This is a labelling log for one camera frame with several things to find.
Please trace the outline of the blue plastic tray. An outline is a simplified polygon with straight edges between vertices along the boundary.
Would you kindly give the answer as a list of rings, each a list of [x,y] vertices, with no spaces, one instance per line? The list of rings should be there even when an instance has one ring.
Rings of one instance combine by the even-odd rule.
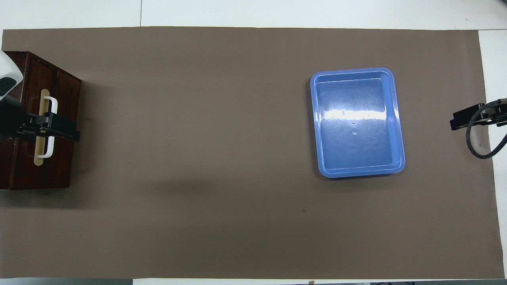
[[[384,176],[405,165],[395,77],[385,67],[324,71],[309,82],[317,166],[328,179]]]

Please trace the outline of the dark wooden cabinet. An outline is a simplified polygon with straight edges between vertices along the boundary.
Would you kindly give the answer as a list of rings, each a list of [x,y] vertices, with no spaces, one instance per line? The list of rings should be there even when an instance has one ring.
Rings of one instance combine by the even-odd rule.
[[[81,80],[29,51],[0,51],[0,189],[70,185]]]

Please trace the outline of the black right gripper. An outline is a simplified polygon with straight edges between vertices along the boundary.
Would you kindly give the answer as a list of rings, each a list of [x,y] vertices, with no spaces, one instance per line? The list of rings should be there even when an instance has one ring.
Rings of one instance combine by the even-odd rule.
[[[505,98],[496,99],[486,104],[475,104],[468,108],[454,112],[453,118],[450,120],[451,130],[455,131],[467,127],[471,117],[481,107],[483,107],[483,110],[478,115],[478,117],[474,119],[473,126],[486,125],[486,119],[498,119],[494,122],[497,127],[507,125],[507,98]]]

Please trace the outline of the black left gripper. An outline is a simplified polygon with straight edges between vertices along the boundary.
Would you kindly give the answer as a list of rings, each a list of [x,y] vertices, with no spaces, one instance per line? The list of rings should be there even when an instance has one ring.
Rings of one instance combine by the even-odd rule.
[[[12,96],[0,100],[0,138],[35,139],[40,133],[78,142],[81,132],[77,124],[54,112],[46,112],[40,124],[30,123],[32,115]]]

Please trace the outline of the brown table mat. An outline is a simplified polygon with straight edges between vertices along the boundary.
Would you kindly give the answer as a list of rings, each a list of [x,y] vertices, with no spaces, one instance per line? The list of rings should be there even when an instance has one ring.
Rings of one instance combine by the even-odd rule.
[[[5,30],[82,80],[71,185],[0,192],[0,278],[503,278],[493,163],[453,112],[485,100],[471,30]],[[406,165],[329,180],[309,82],[385,67]]]

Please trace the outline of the wooden drawer with white handle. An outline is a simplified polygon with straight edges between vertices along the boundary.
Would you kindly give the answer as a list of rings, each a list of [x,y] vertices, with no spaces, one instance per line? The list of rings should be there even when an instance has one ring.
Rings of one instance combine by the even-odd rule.
[[[38,115],[40,110],[41,90],[53,90],[56,71],[42,63],[30,54],[24,54],[24,80],[21,93],[21,102],[25,110]],[[11,174],[11,190],[42,189],[46,183],[46,167],[36,166],[35,158],[36,142],[16,140],[14,169]]]

